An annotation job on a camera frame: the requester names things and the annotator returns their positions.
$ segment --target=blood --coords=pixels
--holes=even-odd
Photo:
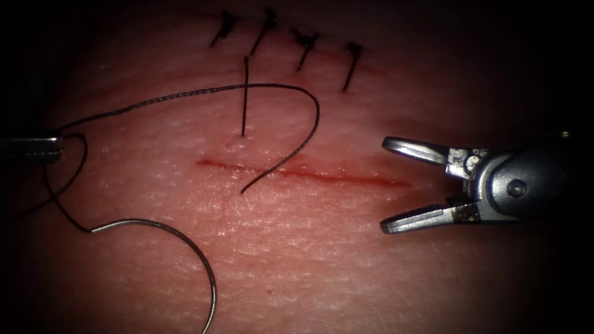
[[[221,168],[221,169],[232,169],[235,171],[249,171],[249,172],[257,172],[257,173],[263,173],[265,171],[265,169],[250,168],[250,167],[239,166],[239,165],[228,165],[225,163],[220,163],[220,162],[212,161],[212,160],[208,160],[208,159],[196,160],[195,164],[196,164],[196,166],[200,166],[200,167],[215,167],[215,168]],[[380,177],[343,176],[343,175],[329,175],[329,174],[320,175],[320,174],[314,174],[314,173],[309,173],[309,172],[290,170],[290,169],[286,169],[286,168],[276,170],[276,171],[274,171],[274,173],[278,173],[278,174],[285,175],[285,176],[302,176],[302,177],[313,178],[313,179],[317,179],[320,181],[329,181],[329,182],[354,182],[354,183],[359,183],[359,184],[374,184],[374,185],[379,185],[379,186],[401,187],[401,188],[406,188],[406,189],[411,189],[413,186],[412,183],[410,183],[410,182],[405,182],[405,181],[400,181],[400,180],[391,180],[391,179],[380,178]]]

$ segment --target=black suture thread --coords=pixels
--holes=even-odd
[[[82,167],[85,164],[85,162],[87,161],[87,139],[85,138],[85,135],[83,134],[69,134],[69,135],[65,135],[64,139],[70,139],[70,138],[77,138],[79,140],[82,141],[83,145],[84,145],[84,151],[82,154],[82,159],[80,161],[80,164],[78,166],[78,168],[76,169],[76,171],[74,172],[74,175],[70,178],[70,180],[68,180],[68,182],[66,182],[65,185],[62,186],[62,188],[60,188],[58,191],[55,192],[56,196],[61,195],[62,193],[64,193],[64,191],[66,191],[66,189],[68,189],[72,183],[74,182],[74,180],[76,180],[76,178],[79,176],[80,172],[82,171]],[[19,219],[22,219],[30,214],[32,214],[33,212],[43,208],[44,206],[48,205],[49,203],[51,203],[52,198],[48,198],[46,200],[41,201],[40,203],[21,211],[20,213],[18,213],[17,215],[10,217],[6,220],[6,223],[10,223],[12,221],[16,221]]]
[[[297,71],[300,71],[303,67],[303,63],[305,62],[305,58],[308,56],[309,52],[314,48],[314,43],[316,39],[320,37],[320,34],[315,33],[313,36],[306,36],[299,32],[299,30],[295,28],[291,28],[293,34],[295,34],[295,41],[302,46],[305,46],[305,51],[303,51],[303,55],[301,56],[301,60],[299,60],[299,64],[297,65]]]
[[[277,26],[277,14],[268,7],[264,8],[264,10],[266,11],[266,21],[264,21],[264,27],[262,27],[262,31],[260,32],[260,35],[258,35],[258,38],[256,38],[252,51],[249,53],[250,56],[253,56],[256,53],[256,48],[260,45],[264,34],[268,30],[274,29]]]
[[[355,43],[349,43],[346,46],[346,50],[353,55],[353,62],[351,63],[351,68],[348,70],[348,75],[346,76],[345,85],[342,87],[342,91],[346,92],[348,84],[351,82],[351,77],[353,76],[353,71],[355,70],[355,64],[359,57],[361,56],[361,49],[363,47],[361,45],[357,45]]]
[[[224,87],[206,88],[206,89],[200,89],[200,90],[191,90],[191,91],[188,91],[188,92],[175,93],[175,94],[171,94],[171,95],[161,96],[161,97],[154,98],[154,99],[151,99],[151,100],[146,100],[146,101],[134,103],[133,105],[127,106],[125,108],[117,109],[117,110],[114,110],[114,111],[109,111],[107,113],[100,113],[100,114],[95,114],[93,116],[89,116],[89,117],[86,117],[86,118],[81,118],[81,119],[76,120],[74,122],[70,122],[68,124],[65,124],[65,125],[57,128],[56,130],[57,131],[63,131],[63,130],[68,129],[70,127],[73,127],[73,126],[76,126],[76,125],[80,125],[80,124],[83,124],[83,123],[86,123],[86,122],[96,121],[97,119],[107,118],[107,117],[111,117],[111,116],[115,116],[115,115],[119,115],[119,114],[124,114],[124,113],[127,113],[129,111],[132,111],[134,109],[138,109],[138,108],[143,107],[143,106],[147,106],[147,105],[151,105],[153,103],[163,102],[163,101],[167,101],[167,100],[172,100],[174,98],[188,97],[188,96],[194,96],[194,95],[203,95],[203,94],[208,94],[208,93],[224,92],[226,90],[234,90],[234,89],[240,89],[240,88],[245,88],[245,87],[249,87],[249,88],[284,88],[284,89],[296,90],[298,92],[304,93],[305,95],[307,95],[307,96],[309,96],[311,98],[311,100],[314,102],[314,104],[316,106],[316,118],[314,120],[314,125],[313,125],[311,131],[309,132],[309,134],[305,138],[305,140],[301,143],[301,145],[299,145],[299,147],[297,147],[293,152],[291,152],[281,162],[277,163],[276,165],[274,165],[270,169],[264,171],[262,174],[260,174],[258,177],[256,177],[255,179],[253,179],[250,183],[248,183],[245,187],[243,187],[241,189],[241,192],[240,192],[241,194],[243,194],[248,188],[250,188],[258,180],[260,180],[264,176],[270,174],[272,171],[274,171],[275,169],[277,169],[279,166],[281,166],[282,164],[286,163],[289,159],[293,158],[299,151],[301,151],[301,149],[309,142],[309,140],[311,139],[311,137],[313,137],[313,135],[316,133],[317,125],[319,124],[319,121],[320,121],[320,104],[319,104],[317,98],[312,93],[309,93],[307,90],[305,90],[304,88],[301,88],[301,87],[291,86],[291,85],[283,85],[283,84],[279,84],[279,83],[255,83],[255,84],[254,83],[252,83],[252,84],[250,83],[250,84],[247,84],[247,85],[231,85],[231,86],[224,86]]]
[[[219,37],[223,40],[227,38],[227,35],[229,35],[231,30],[233,29],[233,24],[235,23],[235,21],[237,21],[237,19],[238,17],[231,16],[231,14],[229,14],[228,11],[223,11],[223,25],[221,26],[221,29],[218,31],[218,33],[215,35],[215,38],[212,40],[212,43],[210,44],[211,48],[215,46],[215,43],[217,42]]]
[[[74,177],[72,178],[74,180],[78,176],[80,171],[82,170],[83,165],[85,164],[85,161],[87,159],[88,145],[87,145],[87,140],[84,135],[73,135],[73,137],[80,139],[84,145],[83,158],[80,161],[80,165],[77,168],[77,171],[74,173]],[[206,271],[209,276],[210,310],[209,310],[209,315],[207,317],[206,323],[204,324],[204,327],[201,332],[202,334],[206,333],[206,331],[209,329],[209,326],[212,323],[212,319],[215,315],[215,308],[217,306],[217,284],[215,281],[214,272],[212,271],[212,268],[210,267],[210,264],[206,258],[206,255],[204,255],[204,253],[200,250],[200,248],[190,238],[188,238],[185,234],[178,231],[177,229],[170,227],[169,225],[159,223],[159,222],[153,221],[153,220],[137,219],[137,218],[114,220],[109,223],[96,226],[94,228],[86,228],[86,227],[82,226],[78,221],[76,221],[68,213],[68,211],[64,208],[62,203],[58,200],[59,193],[54,192],[54,190],[51,188],[50,180],[48,178],[47,165],[43,167],[43,183],[44,183],[47,191],[49,192],[49,196],[50,196],[49,200],[53,201],[56,204],[56,206],[59,208],[59,210],[62,212],[62,214],[66,217],[66,219],[69,220],[79,231],[82,231],[85,233],[98,233],[98,232],[106,231],[107,229],[115,228],[118,226],[143,225],[143,226],[149,226],[149,227],[153,227],[153,228],[162,229],[168,233],[173,234],[174,236],[180,238],[183,242],[185,242],[198,255],[198,257],[204,264],[204,267],[206,268]]]
[[[246,135],[246,116],[248,113],[248,75],[249,75],[249,58],[243,57],[243,64],[246,70],[246,88],[243,90],[243,117],[241,120],[241,137]]]

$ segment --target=skin surface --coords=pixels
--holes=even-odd
[[[450,146],[505,147],[555,131],[545,84],[514,41],[469,37],[442,9],[269,4],[280,25],[250,59],[250,83],[303,87],[157,103],[70,129],[87,164],[62,204],[84,226],[146,218],[189,236],[217,279],[211,333],[422,333],[539,330],[556,289],[561,237],[550,225],[445,226],[382,234],[388,216],[457,194],[441,167],[381,149],[396,135]],[[188,90],[243,83],[243,56],[264,4],[129,6],[112,13],[64,76],[45,115],[57,127]],[[209,49],[220,9],[240,15]],[[322,37],[303,47],[289,27]],[[348,41],[364,46],[346,93]],[[540,122],[530,121],[539,115]],[[80,161],[65,145],[55,189]],[[13,213],[47,197],[38,170],[14,182]],[[130,226],[82,234],[49,205],[10,227],[11,272],[39,332],[195,333],[209,306],[198,258],[176,238]]]

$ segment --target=skin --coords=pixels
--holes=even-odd
[[[244,138],[242,90],[158,103],[67,131],[85,133],[89,143],[82,174],[61,196],[70,214],[87,227],[146,218],[189,236],[217,279],[211,333],[536,331],[559,314],[547,302],[556,296],[562,248],[551,225],[385,235],[378,224],[444,203],[461,186],[441,167],[381,149],[384,136],[496,148],[556,131],[556,119],[543,114],[549,87],[528,51],[494,52],[447,24],[445,9],[268,5],[280,26],[251,58],[249,81],[300,86],[319,99],[319,128],[304,150],[240,195],[305,138],[312,101],[250,89]],[[111,13],[61,81],[46,127],[243,83],[243,56],[261,29],[263,6],[132,5]],[[209,49],[222,8],[242,19]],[[288,27],[322,33],[300,72],[303,47]],[[347,41],[364,51],[342,93]],[[536,115],[540,121],[531,121]],[[66,142],[63,160],[49,167],[55,189],[81,154],[79,143]],[[38,170],[21,175],[11,183],[13,213],[47,197]],[[205,270],[173,236],[140,226],[82,234],[53,205],[9,229],[13,312],[35,319],[24,329],[202,328],[210,302]]]

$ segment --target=red incision line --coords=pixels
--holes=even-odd
[[[262,173],[265,169],[259,168],[250,168],[245,166],[238,166],[238,165],[228,165],[225,163],[220,163],[212,160],[197,160],[195,162],[196,166],[200,167],[216,167],[221,169],[233,169],[235,171],[254,171],[257,173]],[[285,175],[285,176],[303,176],[307,178],[317,179],[320,181],[332,181],[332,182],[353,182],[353,183],[362,183],[362,184],[375,184],[378,186],[389,186],[389,187],[401,187],[406,189],[411,189],[412,184],[409,182],[403,181],[393,181],[384,178],[364,178],[364,177],[356,177],[356,176],[341,176],[341,175],[320,175],[320,174],[312,174],[307,172],[300,172],[300,171],[287,171],[287,170],[276,170],[276,173]]]

